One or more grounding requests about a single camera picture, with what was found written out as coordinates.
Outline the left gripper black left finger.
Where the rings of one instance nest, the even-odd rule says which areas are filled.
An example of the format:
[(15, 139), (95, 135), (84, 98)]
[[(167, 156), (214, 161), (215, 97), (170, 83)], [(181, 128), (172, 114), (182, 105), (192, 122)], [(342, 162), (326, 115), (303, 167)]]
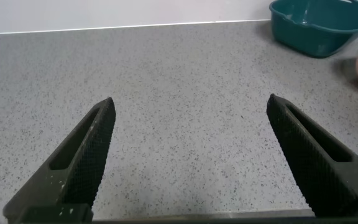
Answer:
[(3, 208), (9, 223), (89, 223), (108, 156), (116, 110), (95, 104)]

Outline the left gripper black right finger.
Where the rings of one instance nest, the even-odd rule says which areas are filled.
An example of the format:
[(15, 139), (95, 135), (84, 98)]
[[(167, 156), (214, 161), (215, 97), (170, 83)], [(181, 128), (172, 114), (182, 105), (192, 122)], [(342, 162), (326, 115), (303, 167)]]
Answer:
[(358, 155), (284, 98), (270, 95), (267, 116), (314, 214), (358, 217)]

